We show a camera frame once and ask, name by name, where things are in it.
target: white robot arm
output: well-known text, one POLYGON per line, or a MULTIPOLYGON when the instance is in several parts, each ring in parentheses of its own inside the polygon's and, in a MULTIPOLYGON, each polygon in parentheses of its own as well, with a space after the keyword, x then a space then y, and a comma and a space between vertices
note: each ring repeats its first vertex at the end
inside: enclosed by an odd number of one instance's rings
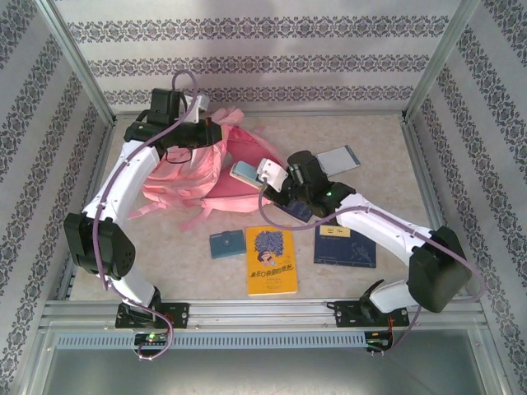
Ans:
MULTIPOLYGON (((365 316, 387 314, 416 304, 439 313, 470 279, 470 264, 464 259, 454 231, 445 226, 433 231, 414 225, 375 206, 355 189, 328 181, 309 151, 297 152, 287 162, 289 167, 285 170, 271 160, 262 160, 257 170, 259 179, 266 183, 261 196, 281 206, 291 200, 303 202, 317 217, 334 218, 339 225, 358 231, 408 267, 407 278, 381 287, 377 287, 382 282, 378 281, 361 297, 365 316)), ((272 223, 260 211, 271 225, 291 229, 272 223)), ((309 229, 323 222, 297 229, 309 229)))
POLYGON ((127 129, 119 158, 100 191, 81 214, 70 213, 64 221, 73 261, 99 277, 91 237, 93 220, 101 203, 102 192, 106 190, 117 169, 123 162, 127 162, 105 199, 99 224, 99 245, 105 269, 104 276, 124 296, 125 302, 131 300, 136 304, 154 308, 155 303, 161 302, 159 291, 133 265, 135 248, 122 229, 139 190, 167 150, 172 146, 193 150, 202 146, 211 146, 222 139, 219 125, 209 118, 199 119, 199 114, 207 109, 208 98, 205 95, 198 95, 194 111, 186 118, 188 122, 182 123, 152 146, 142 148, 131 161, 128 162, 126 158, 145 141, 169 127, 180 116, 183 107, 180 103, 190 101, 191 98, 178 91, 155 89, 152 92, 150 110, 144 111, 127 129), (147 121, 144 123, 142 120, 145 116, 147 121))

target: blue book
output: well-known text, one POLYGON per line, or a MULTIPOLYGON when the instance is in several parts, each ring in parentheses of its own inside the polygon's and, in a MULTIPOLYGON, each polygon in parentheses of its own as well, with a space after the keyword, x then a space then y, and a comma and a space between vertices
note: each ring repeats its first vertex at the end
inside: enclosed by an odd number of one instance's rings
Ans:
POLYGON ((376 268, 377 244, 342 226, 321 225, 315 229, 315 263, 376 268))
POLYGON ((297 200, 291 200, 287 207, 278 204, 277 207, 289 216, 292 216, 305 224, 307 224, 313 216, 311 209, 306 204, 298 202, 297 200))

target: enclosure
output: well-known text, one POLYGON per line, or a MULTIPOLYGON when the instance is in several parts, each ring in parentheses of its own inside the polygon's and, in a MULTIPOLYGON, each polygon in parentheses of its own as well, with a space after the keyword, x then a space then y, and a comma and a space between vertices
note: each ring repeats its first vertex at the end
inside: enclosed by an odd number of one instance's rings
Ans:
MULTIPOLYGON (((526 8, 3 1, 0 393, 527 393, 526 8), (372 358, 365 329, 339 328, 326 304, 405 278, 390 251, 377 245, 376 269, 318 265, 313 230, 293 232, 298 292, 254 298, 245 255, 212 260, 208 236, 266 225, 257 211, 213 211, 182 232, 199 207, 157 210, 124 231, 162 299, 189 304, 188 322, 166 355, 138 361, 144 331, 115 327, 119 297, 73 264, 63 221, 97 194, 152 89, 170 89, 180 69, 210 112, 241 109, 241 126, 285 157, 349 145, 361 165, 331 180, 406 221, 449 226, 485 296, 423 311, 397 351, 372 358)), ((148 202, 139 193, 133 207, 148 202)))

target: backpack strap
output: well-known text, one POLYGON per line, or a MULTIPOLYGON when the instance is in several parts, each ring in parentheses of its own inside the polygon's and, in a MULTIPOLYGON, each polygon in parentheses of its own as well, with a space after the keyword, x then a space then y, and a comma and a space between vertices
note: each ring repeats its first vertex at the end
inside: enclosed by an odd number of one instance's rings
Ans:
POLYGON ((259 126, 253 132, 248 132, 246 130, 245 132, 249 134, 254 140, 256 140, 256 142, 260 146, 265 148, 268 151, 268 153, 271 154, 271 156, 273 156, 276 160, 278 160, 280 162, 280 165, 282 165, 283 168, 287 168, 287 161, 282 156, 282 154, 278 152, 277 149, 270 142, 264 140, 258 134, 256 134, 256 133, 263 132, 264 129, 265 129, 264 127, 259 126))
POLYGON ((167 208, 167 205, 161 202, 152 202, 152 203, 146 204, 145 206, 132 211, 128 215, 128 219, 132 220, 134 218, 139 218, 140 216, 144 216, 148 212, 155 211, 160 208, 167 208))

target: wall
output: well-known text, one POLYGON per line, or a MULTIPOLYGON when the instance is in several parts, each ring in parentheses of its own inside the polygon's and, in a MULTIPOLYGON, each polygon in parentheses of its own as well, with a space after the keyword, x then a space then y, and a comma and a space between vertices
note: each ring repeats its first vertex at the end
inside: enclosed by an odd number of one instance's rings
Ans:
POLYGON ((35 4, 0 2, 0 393, 18 385, 86 201, 102 118, 35 4))
POLYGON ((481 1, 414 119, 443 217, 485 276, 513 393, 527 392, 527 2, 481 1))
MULTIPOLYGON (((116 114, 185 67, 252 110, 402 110, 459 0, 61 0, 116 114)), ((183 86, 189 86, 189 80, 183 86)))

